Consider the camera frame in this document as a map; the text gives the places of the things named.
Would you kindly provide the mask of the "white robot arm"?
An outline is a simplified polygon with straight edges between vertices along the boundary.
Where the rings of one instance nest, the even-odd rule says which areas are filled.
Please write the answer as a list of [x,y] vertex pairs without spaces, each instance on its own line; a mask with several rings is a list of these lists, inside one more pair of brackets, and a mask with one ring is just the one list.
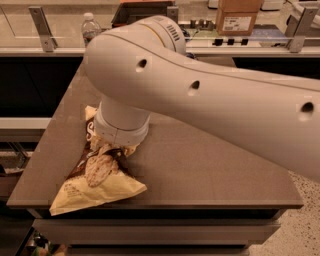
[[94,37],[84,68],[102,94],[96,131],[109,142],[141,143],[159,113],[320,181],[316,80],[191,59],[181,29],[164,16]]

